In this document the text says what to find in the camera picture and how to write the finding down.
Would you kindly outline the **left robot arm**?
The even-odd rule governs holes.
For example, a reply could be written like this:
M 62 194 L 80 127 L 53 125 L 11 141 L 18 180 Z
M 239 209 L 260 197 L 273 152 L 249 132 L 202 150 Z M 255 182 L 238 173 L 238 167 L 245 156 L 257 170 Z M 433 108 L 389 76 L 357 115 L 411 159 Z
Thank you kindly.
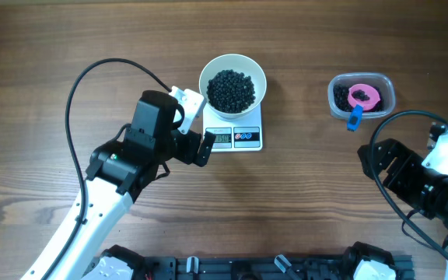
M 137 102 L 123 141 L 96 148 L 86 170 L 84 191 L 74 201 L 25 279 L 80 279 L 110 231 L 141 191 L 162 178 L 170 159 L 204 166 L 214 135 L 190 130 L 206 100 L 190 89 L 146 90 Z

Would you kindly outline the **pink scoop blue handle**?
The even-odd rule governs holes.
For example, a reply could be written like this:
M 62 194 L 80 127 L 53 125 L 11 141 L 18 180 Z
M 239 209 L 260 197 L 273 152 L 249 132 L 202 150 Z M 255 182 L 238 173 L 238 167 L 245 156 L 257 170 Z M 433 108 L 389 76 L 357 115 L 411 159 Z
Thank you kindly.
M 366 84 L 355 84 L 348 90 L 347 101 L 352 107 L 352 112 L 347 121 L 347 129 L 356 131 L 362 120 L 362 114 L 365 111 L 372 110 L 381 101 L 381 98 L 374 87 Z

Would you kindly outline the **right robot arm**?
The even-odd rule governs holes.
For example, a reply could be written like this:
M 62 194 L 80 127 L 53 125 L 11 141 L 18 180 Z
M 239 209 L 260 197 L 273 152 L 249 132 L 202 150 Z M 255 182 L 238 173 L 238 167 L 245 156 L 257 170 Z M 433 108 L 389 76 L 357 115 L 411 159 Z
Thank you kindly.
M 448 229 L 448 133 L 432 136 L 430 153 L 421 157 L 401 142 L 389 138 L 359 147 L 357 154 L 364 174 L 375 180 L 382 171 L 387 176 L 380 182 L 387 191 L 427 219 L 439 219 Z M 440 247 L 448 253 L 448 236 Z

